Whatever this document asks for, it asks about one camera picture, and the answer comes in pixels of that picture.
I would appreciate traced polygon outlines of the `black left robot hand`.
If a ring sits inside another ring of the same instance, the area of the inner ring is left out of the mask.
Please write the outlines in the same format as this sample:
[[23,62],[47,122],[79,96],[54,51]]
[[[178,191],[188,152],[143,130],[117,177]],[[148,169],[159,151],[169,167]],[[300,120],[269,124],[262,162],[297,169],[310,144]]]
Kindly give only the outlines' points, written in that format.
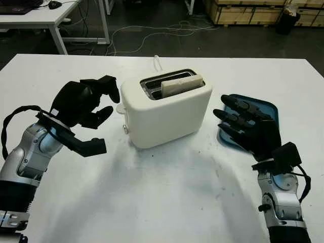
[[70,81],[55,97],[50,112],[70,128],[80,124],[97,129],[113,113],[112,106],[93,112],[99,106],[102,95],[108,95],[114,103],[120,102],[116,77],[105,75],[100,79]]

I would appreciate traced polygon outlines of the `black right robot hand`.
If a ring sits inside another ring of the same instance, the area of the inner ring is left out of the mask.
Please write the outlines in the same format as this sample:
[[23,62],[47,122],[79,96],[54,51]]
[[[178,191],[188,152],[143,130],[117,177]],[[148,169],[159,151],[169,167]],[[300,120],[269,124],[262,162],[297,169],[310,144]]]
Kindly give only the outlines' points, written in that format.
[[272,117],[258,106],[231,95],[222,95],[221,101],[236,113],[214,109],[213,114],[222,121],[218,127],[256,161],[271,159],[272,152],[281,147],[279,128]]

